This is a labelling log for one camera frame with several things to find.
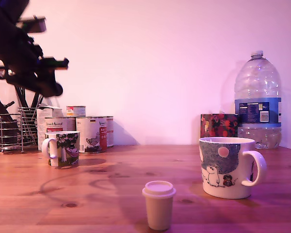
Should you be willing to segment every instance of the mug handle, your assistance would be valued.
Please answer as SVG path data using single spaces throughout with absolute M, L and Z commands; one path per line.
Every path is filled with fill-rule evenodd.
M 244 151 L 242 154 L 243 154 L 243 156 L 251 155 L 254 158 L 254 160 L 256 161 L 257 166 L 258 166 L 258 175 L 257 175 L 256 179 L 252 182 L 247 178 L 246 180 L 242 181 L 242 185 L 248 186 L 248 187 L 257 185 L 258 183 L 263 181 L 266 177 L 267 167 L 266 167 L 265 159 L 259 152 L 254 151 L 254 150 Z
M 42 154 L 43 154 L 45 157 L 49 158 L 49 159 L 55 159 L 55 158 L 57 158 L 57 154 L 56 154 L 56 153 L 55 153 L 55 154 L 50 154 L 50 153 L 48 152 L 49 143 L 50 143 L 51 141 L 53 141 L 53 142 L 56 144 L 56 139 L 54 139 L 54 138 L 47 138 L 47 139 L 45 139 L 45 140 L 43 141 L 43 143 L 42 143 Z

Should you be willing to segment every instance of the white mug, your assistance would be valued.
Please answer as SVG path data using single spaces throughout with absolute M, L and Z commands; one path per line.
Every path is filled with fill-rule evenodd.
M 80 132 L 58 131 L 45 134 L 42 154 L 51 166 L 72 166 L 79 161 Z
M 255 140 L 239 137 L 204 137 L 199 139 L 203 189 L 225 199 L 242 199 L 266 177 L 266 162 L 254 151 Z M 254 161 L 258 175 L 253 181 Z

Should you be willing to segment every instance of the floral packaging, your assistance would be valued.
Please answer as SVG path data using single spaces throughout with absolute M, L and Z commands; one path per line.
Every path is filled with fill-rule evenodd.
M 237 114 L 201 114 L 200 137 L 237 137 Z

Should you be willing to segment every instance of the small plastic cup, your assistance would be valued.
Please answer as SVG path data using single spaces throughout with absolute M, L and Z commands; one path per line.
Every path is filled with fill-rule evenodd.
M 176 189 L 167 181 L 151 181 L 145 184 L 142 194 L 145 196 L 149 227 L 157 231 L 168 229 Z

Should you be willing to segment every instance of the cup lid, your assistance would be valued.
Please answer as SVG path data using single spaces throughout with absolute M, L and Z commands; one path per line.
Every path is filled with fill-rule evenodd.
M 173 197 L 176 189 L 168 181 L 150 181 L 145 184 L 142 194 L 146 197 L 164 199 Z

